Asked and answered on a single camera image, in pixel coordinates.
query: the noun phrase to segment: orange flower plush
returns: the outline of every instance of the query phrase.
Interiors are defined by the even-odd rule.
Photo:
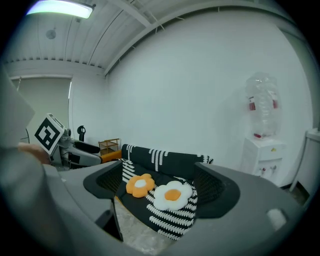
[[[154,187],[155,181],[149,173],[145,173],[141,176],[133,176],[126,184],[125,189],[128,194],[132,194],[135,198],[143,198]]]

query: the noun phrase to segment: floor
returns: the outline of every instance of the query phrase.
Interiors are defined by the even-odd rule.
[[[295,187],[292,192],[289,188],[284,189],[300,205],[303,205],[307,198],[304,192]],[[148,226],[134,217],[117,199],[114,200],[115,212],[123,236],[123,242],[134,249],[147,255],[157,255],[176,241],[156,233]]]

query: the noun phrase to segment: plastic water bottle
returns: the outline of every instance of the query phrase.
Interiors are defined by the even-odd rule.
[[[246,81],[252,134],[264,139],[274,136],[281,123],[280,97],[276,78],[257,72]]]

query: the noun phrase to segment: ceiling beam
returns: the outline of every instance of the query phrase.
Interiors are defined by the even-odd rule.
[[[110,2],[124,2],[125,0],[111,0]],[[181,8],[177,11],[174,11],[170,14],[168,14],[167,16],[164,16],[163,18],[161,18],[160,20],[158,20],[157,22],[149,25],[148,27],[146,27],[143,31],[141,31],[139,34],[137,34],[132,40],[130,40],[129,43],[127,43],[121,50],[120,52],[115,56],[115,58],[113,58],[113,60],[110,62],[110,64],[108,65],[108,67],[104,70],[104,75],[106,76],[108,74],[108,72],[111,70],[111,68],[116,64],[116,62],[121,58],[121,56],[123,54],[126,53],[127,50],[129,50],[129,48],[131,46],[133,46],[136,42],[138,42],[141,38],[143,38],[144,36],[146,36],[149,32],[151,32],[152,30],[154,30],[155,28],[157,28],[158,26],[162,25],[163,23],[166,23],[172,19],[175,19],[176,17],[179,17],[181,15],[184,14],[188,14],[194,11],[198,11],[198,10],[203,10],[203,9],[207,9],[207,8],[212,8],[212,7],[222,7],[222,6],[235,6],[235,7],[252,7],[252,8],[257,8],[257,9],[261,9],[261,10],[265,10],[271,13],[275,13],[279,16],[282,16],[284,18],[286,18],[289,21],[292,21],[291,17],[289,17],[286,13],[284,13],[282,10],[278,10],[275,9],[273,7],[270,7],[268,5],[264,5],[264,4],[260,4],[260,3],[255,3],[255,2],[248,2],[248,1],[244,1],[244,0],[238,0],[238,1],[232,1],[232,0],[211,0],[208,2],[202,2],[202,3],[196,3],[196,4],[192,4],[189,5],[185,8]]]
[[[132,17],[137,19],[145,27],[149,27],[151,25],[150,21],[143,14],[143,12],[138,10],[135,6],[133,6],[126,0],[108,0],[108,2],[113,3],[114,5],[118,6],[120,9],[130,14]]]

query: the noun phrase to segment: white ceiling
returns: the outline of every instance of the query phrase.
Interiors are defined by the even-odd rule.
[[[56,60],[104,69],[107,74],[137,41],[183,14],[218,6],[249,6],[286,18],[271,0],[78,0],[96,4],[88,19],[57,13],[24,18],[3,55],[5,63]],[[54,39],[47,31],[54,30]]]

